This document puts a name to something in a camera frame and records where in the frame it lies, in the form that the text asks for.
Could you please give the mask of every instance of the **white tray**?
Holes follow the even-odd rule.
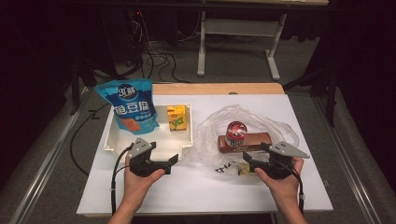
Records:
[[[112,107],[108,114],[105,130],[108,130],[104,150],[113,151],[118,157],[121,152],[141,137],[148,142],[156,142],[157,147],[151,151],[153,161],[168,161],[171,157],[178,154],[178,159],[183,160],[183,155],[192,147],[192,128],[191,128],[191,105],[186,106],[186,131],[170,132],[167,115],[167,105],[155,105],[157,110],[157,122],[160,127],[154,129],[151,133],[135,135],[128,131],[122,130],[117,124]],[[125,155],[120,160],[125,163]]]

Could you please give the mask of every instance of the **clear plastic bag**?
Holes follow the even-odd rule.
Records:
[[[206,161],[221,174],[239,175],[243,167],[247,166],[242,159],[242,152],[222,154],[218,149],[219,135],[224,135],[228,124],[236,120],[247,125],[248,133],[268,133],[273,144],[286,141],[295,147],[299,145],[299,137],[289,124],[256,115],[240,105],[229,105],[199,125],[193,137],[194,145],[186,159]]]

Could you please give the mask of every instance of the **red can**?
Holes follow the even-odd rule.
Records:
[[[240,121],[233,121],[227,127],[225,143],[227,143],[229,147],[242,146],[247,134],[248,127],[244,123]]]

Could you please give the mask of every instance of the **blue snack bag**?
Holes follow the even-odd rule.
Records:
[[[152,82],[147,78],[112,80],[94,89],[114,106],[120,129],[133,134],[151,133],[157,123],[152,103]]]

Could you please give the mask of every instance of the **yellow box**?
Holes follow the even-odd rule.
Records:
[[[169,129],[174,131],[186,131],[186,106],[185,105],[169,105],[167,107]]]

